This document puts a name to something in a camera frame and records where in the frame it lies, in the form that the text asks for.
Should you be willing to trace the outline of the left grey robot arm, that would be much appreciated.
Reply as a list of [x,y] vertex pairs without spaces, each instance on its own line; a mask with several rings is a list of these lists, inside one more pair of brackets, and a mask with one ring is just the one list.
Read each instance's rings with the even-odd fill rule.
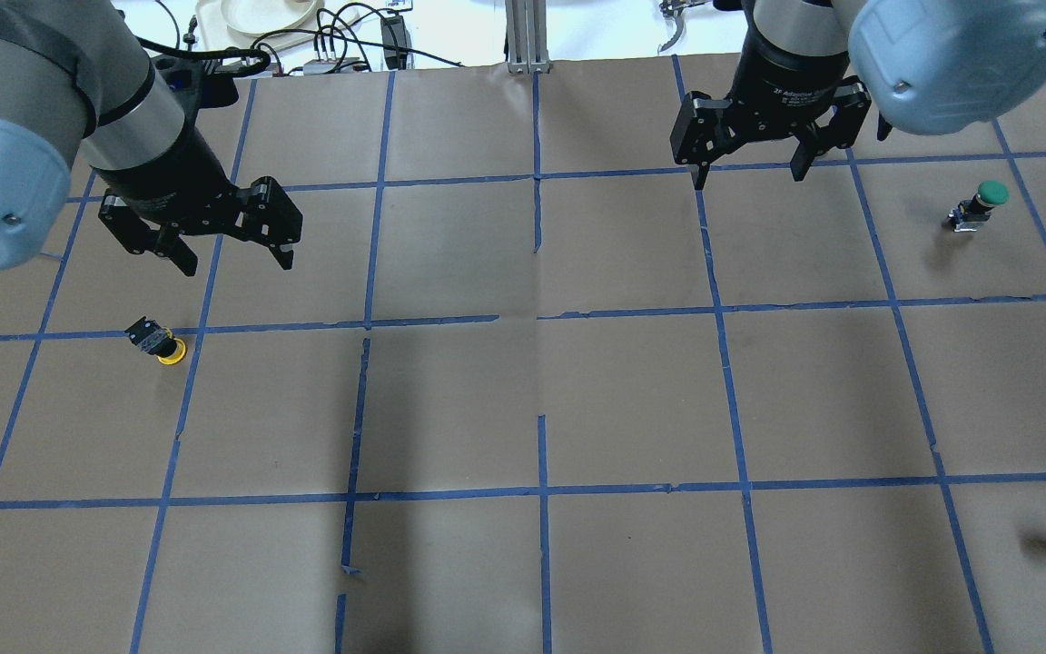
[[41,252],[76,161],[103,179],[100,220],[126,252],[192,276],[187,239],[224,234],[290,269],[301,211],[269,175],[236,186],[196,125],[269,61],[153,45],[108,1],[0,1],[0,270]]

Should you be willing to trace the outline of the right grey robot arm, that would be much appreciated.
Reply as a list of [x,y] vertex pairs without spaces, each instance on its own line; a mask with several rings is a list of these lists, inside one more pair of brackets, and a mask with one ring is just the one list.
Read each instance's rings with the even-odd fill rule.
[[682,99],[669,143],[695,189],[718,158],[794,138],[790,173],[851,148],[876,109],[893,130],[951,135],[1046,85],[1046,1],[721,1],[747,32],[730,91]]

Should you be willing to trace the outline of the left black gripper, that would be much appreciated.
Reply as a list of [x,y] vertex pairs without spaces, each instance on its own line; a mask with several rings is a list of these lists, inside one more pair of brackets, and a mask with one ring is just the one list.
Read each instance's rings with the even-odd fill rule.
[[163,227],[177,223],[188,235],[228,234],[260,244],[286,272],[293,269],[303,215],[270,175],[237,189],[208,145],[175,145],[142,165],[99,167],[98,174],[124,203],[101,203],[99,219],[128,253],[152,253],[194,277],[198,256],[178,229]]

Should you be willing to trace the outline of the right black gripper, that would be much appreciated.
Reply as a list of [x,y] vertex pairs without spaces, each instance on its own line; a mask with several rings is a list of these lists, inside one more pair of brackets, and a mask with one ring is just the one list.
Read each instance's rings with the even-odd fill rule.
[[[855,144],[872,106],[863,78],[844,78],[847,65],[844,50],[802,55],[761,36],[748,36],[724,99],[686,92],[670,130],[673,161],[688,170],[693,190],[702,191],[711,165],[732,146],[780,140],[793,133],[798,145],[790,173],[794,181],[804,181],[817,158]],[[829,125],[814,123],[829,104]]]

